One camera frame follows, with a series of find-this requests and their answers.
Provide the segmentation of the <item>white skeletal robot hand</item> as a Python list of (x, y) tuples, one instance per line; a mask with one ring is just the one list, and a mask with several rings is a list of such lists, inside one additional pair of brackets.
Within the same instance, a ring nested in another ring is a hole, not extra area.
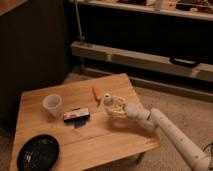
[(105, 106), (105, 111), (110, 118), (125, 118), (126, 100), (122, 97), (112, 96), (111, 106)]

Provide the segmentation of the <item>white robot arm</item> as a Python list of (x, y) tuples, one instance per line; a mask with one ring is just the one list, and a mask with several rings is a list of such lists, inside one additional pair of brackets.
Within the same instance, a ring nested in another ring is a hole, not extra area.
[(148, 110), (140, 103), (108, 93), (103, 104), (110, 118), (133, 120), (150, 132), (160, 128), (192, 171), (213, 171), (213, 156), (199, 148), (159, 109)]

